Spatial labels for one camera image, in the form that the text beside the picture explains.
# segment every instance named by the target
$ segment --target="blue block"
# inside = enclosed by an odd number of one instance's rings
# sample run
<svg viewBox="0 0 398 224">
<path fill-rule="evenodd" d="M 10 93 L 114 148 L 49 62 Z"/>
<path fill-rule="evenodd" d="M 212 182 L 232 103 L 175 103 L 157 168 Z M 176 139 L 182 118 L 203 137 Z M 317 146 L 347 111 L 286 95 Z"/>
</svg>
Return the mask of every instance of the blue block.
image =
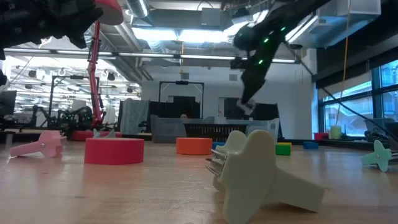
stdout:
<svg viewBox="0 0 398 224">
<path fill-rule="evenodd" d="M 217 146 L 224 146 L 225 142 L 213 142 L 213 149 L 216 149 Z"/>
<path fill-rule="evenodd" d="M 316 142 L 304 142 L 303 148 L 304 149 L 319 149 L 319 145 Z"/>
</svg>

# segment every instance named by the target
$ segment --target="black frame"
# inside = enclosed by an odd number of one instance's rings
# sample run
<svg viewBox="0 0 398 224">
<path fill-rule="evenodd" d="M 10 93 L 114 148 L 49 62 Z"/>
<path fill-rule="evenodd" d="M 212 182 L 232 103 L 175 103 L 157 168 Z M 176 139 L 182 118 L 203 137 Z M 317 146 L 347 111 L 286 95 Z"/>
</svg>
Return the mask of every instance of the black frame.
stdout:
<svg viewBox="0 0 398 224">
<path fill-rule="evenodd" d="M 89 79 L 89 77 L 84 77 L 84 76 L 77 76 L 77 75 L 54 75 L 52 76 L 52 81 L 51 81 L 51 92 L 50 92 L 50 103 L 49 103 L 49 117 L 51 118 L 51 110 L 52 110 L 52 98 L 54 97 L 54 88 L 56 87 L 55 85 L 55 79 L 56 78 L 70 78 L 70 79 L 84 79 L 87 78 Z M 97 79 L 97 92 L 100 89 L 100 78 L 99 77 L 95 77 Z"/>
<path fill-rule="evenodd" d="M 176 81 L 176 82 L 171 82 L 171 81 L 160 81 L 159 82 L 159 98 L 158 98 L 158 102 L 160 102 L 160 96 L 162 95 L 162 92 L 161 92 L 161 90 L 162 90 L 162 84 L 163 83 L 174 83 L 174 84 L 176 84 L 176 85 L 189 85 L 189 84 L 199 84 L 199 85 L 201 85 L 201 119 L 203 119 L 203 105 L 205 104 L 205 83 L 201 83 L 201 82 L 185 82 L 185 81 L 183 81 L 183 82 L 179 82 L 179 81 Z"/>
<path fill-rule="evenodd" d="M 336 100 L 329 101 L 318 101 L 318 127 L 319 132 L 325 132 L 325 106 L 338 103 L 339 101 L 349 101 L 349 100 L 357 100 L 365 97 L 372 97 L 373 101 L 373 118 L 383 118 L 383 99 L 382 95 L 385 93 L 389 93 L 391 91 L 398 91 L 398 84 L 382 87 L 381 86 L 381 72 L 380 67 L 374 68 L 371 70 L 371 84 L 372 90 L 365 91 L 362 93 L 357 93 L 351 96 L 345 96 L 342 98 L 337 98 Z M 364 139 L 364 137 L 353 137 L 358 139 Z"/>
</svg>

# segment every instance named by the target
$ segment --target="orange cylinder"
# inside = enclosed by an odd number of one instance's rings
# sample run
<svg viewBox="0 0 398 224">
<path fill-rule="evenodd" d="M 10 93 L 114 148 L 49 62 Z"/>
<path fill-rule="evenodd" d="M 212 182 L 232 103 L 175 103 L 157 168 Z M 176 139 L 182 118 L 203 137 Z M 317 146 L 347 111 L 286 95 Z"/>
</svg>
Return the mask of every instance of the orange cylinder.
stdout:
<svg viewBox="0 0 398 224">
<path fill-rule="evenodd" d="M 210 155 L 212 139 L 206 138 L 177 138 L 177 154 L 182 155 Z"/>
</svg>

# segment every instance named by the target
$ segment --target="yellow block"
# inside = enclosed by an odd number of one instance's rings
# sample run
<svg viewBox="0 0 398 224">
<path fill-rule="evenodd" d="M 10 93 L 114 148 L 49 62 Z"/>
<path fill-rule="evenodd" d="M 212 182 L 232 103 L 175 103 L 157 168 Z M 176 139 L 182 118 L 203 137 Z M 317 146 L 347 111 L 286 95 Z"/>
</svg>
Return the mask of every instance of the yellow block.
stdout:
<svg viewBox="0 0 398 224">
<path fill-rule="evenodd" d="M 277 145 L 280 145 L 280 146 L 291 146 L 292 147 L 292 143 L 291 142 L 278 142 Z"/>
</svg>

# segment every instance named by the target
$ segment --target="black cable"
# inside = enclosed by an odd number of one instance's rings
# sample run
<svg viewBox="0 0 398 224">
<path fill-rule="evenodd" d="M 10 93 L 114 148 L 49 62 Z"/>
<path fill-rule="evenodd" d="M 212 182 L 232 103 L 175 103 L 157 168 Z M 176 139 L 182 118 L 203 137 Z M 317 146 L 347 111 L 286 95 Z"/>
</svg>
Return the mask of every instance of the black cable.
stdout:
<svg viewBox="0 0 398 224">
<path fill-rule="evenodd" d="M 306 71 L 311 75 L 311 77 L 313 77 L 315 74 L 307 67 L 307 65 L 301 60 L 301 58 L 298 57 L 297 54 L 290 48 L 290 45 L 289 45 L 289 44 L 286 44 L 286 46 L 287 46 L 287 49 L 293 54 L 293 56 L 295 57 L 295 59 L 298 60 L 298 62 L 299 62 L 300 64 L 303 65 L 303 67 L 304 67 L 304 68 L 306 69 Z M 332 99 L 337 100 L 337 99 L 335 98 L 335 96 L 333 96 L 333 95 L 332 95 L 328 90 L 326 90 L 324 87 L 322 87 L 321 90 L 325 91 L 325 93 L 326 93 L 327 95 L 329 95 Z M 380 128 L 382 131 L 384 131 L 386 134 L 390 135 L 396 142 L 398 142 L 398 138 L 397 138 L 395 135 L 393 135 L 390 131 L 388 131 L 386 128 L 382 127 L 381 125 L 377 124 L 377 123 L 374 122 L 373 120 L 371 120 L 371 119 L 369 119 L 369 118 L 367 118 L 367 117 L 365 117 L 365 116 L 359 114 L 358 112 L 352 110 L 351 108 L 347 107 L 346 105 L 344 105 L 344 104 L 341 102 L 341 100 L 337 100 L 337 102 L 338 102 L 338 104 L 340 104 L 342 107 L 346 108 L 349 112 L 351 112 L 351 113 L 353 113 L 353 114 L 355 114 L 355 115 L 357 115 L 357 116 L 363 118 L 363 119 L 366 120 L 366 121 L 371 122 L 372 124 L 374 124 L 375 126 L 377 126 L 378 128 Z"/>
</svg>

